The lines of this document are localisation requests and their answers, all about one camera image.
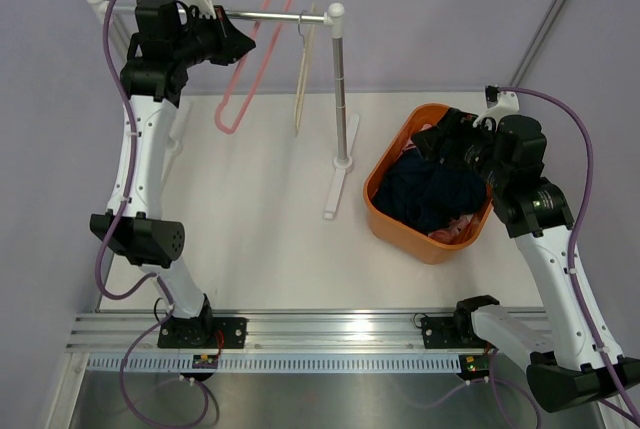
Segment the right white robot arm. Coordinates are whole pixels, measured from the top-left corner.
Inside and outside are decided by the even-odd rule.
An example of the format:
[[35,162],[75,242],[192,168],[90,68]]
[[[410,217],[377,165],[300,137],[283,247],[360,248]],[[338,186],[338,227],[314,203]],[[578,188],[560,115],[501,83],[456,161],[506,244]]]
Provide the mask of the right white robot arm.
[[553,413],[620,395],[639,383],[639,361],[607,330],[570,241],[577,224],[563,192],[543,177],[547,140],[540,124],[511,114],[499,121],[450,108],[411,137],[430,162],[468,169],[491,189],[505,225],[534,278],[551,328],[544,339],[495,300],[462,301],[454,337],[484,340],[525,373],[537,403]]

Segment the navy blue shorts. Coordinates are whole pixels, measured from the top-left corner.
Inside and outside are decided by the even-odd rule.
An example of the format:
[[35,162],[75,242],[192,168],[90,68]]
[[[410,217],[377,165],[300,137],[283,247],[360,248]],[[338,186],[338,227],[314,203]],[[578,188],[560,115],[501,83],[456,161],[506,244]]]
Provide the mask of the navy blue shorts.
[[428,235],[481,210],[485,183],[468,170],[424,159],[415,148],[401,154],[384,174],[373,206],[392,219]]

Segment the pink patterned shorts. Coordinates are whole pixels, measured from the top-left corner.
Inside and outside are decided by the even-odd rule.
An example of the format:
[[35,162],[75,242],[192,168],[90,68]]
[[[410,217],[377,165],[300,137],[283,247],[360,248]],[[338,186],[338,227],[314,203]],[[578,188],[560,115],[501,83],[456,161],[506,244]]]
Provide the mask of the pink patterned shorts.
[[424,160],[410,139],[404,144],[397,163],[403,177],[409,169],[406,185],[409,195],[401,215],[406,225],[441,243],[452,243],[471,223],[473,215],[486,199],[486,191],[477,176]]

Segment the cream plastic hanger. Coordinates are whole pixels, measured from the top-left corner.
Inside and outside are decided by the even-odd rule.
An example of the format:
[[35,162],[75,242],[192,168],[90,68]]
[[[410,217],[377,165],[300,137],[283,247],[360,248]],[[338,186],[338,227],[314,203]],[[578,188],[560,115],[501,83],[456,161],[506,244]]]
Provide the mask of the cream plastic hanger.
[[295,103],[294,103],[294,135],[298,136],[301,126],[302,113],[304,110],[304,100],[306,96],[307,83],[309,79],[310,68],[312,64],[313,49],[315,43],[316,27],[311,24],[311,28],[306,31],[302,30],[302,16],[306,15],[307,11],[303,10],[299,15],[298,33],[303,40],[303,52],[300,63],[300,71],[298,76]]

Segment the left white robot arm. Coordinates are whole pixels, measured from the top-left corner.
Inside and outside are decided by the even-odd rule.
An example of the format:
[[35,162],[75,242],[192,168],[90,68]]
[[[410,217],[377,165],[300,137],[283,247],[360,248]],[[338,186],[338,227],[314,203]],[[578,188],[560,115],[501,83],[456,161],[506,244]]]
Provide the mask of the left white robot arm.
[[163,173],[171,128],[191,67],[228,66],[255,47],[210,0],[137,0],[127,60],[116,80],[124,96],[118,173],[107,208],[90,230],[155,284],[168,314],[159,324],[161,348],[214,348],[226,325],[186,267],[185,228],[162,216]]

